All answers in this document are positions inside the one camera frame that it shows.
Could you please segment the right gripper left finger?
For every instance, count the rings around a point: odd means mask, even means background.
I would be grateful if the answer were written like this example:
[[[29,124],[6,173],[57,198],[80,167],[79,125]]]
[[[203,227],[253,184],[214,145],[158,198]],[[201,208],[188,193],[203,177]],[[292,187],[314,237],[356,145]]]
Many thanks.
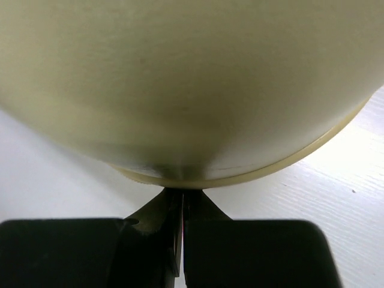
[[[173,287],[182,201],[166,188],[127,218],[5,221],[1,286]]]

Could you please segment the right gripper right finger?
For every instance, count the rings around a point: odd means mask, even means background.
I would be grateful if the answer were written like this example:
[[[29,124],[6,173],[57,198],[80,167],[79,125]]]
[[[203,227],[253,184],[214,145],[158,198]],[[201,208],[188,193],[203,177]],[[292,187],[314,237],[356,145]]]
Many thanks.
[[[183,192],[187,287],[341,287],[320,228],[305,220],[233,220],[202,190]]]

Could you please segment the yellow hard-shell suitcase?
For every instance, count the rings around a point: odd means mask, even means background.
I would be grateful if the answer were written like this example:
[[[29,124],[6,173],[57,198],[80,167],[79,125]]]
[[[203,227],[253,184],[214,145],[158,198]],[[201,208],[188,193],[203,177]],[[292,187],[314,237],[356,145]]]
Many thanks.
[[[274,173],[382,85],[382,1],[1,2],[1,107],[142,183]]]

